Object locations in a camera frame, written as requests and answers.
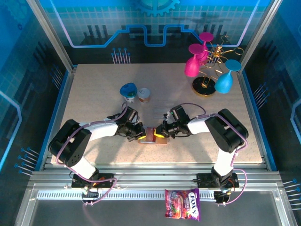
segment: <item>fox's candy bag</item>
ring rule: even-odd
[[[186,191],[165,190],[167,218],[201,220],[198,188]]]

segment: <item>table surface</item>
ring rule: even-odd
[[[138,88],[146,87],[151,91],[150,102],[140,103],[136,99],[129,105],[138,111],[144,126],[157,127],[162,123],[163,114],[181,103],[202,105],[207,113],[227,108],[249,131],[249,147],[240,152],[236,161],[262,162],[237,74],[232,72],[234,83],[228,94],[215,92],[210,97],[200,97],[192,91],[193,79],[184,75],[184,67],[185,64],[78,65],[62,125],[68,119],[92,122],[120,113],[124,99],[119,90],[124,84],[133,82]],[[215,67],[204,72],[216,77]],[[227,72],[224,65],[221,69]],[[183,107],[191,118],[203,113],[192,105]],[[103,137],[90,142],[84,156],[91,163],[212,163],[216,161],[217,154],[218,146],[211,134],[201,133],[169,139],[167,145],[140,145],[120,136]]]

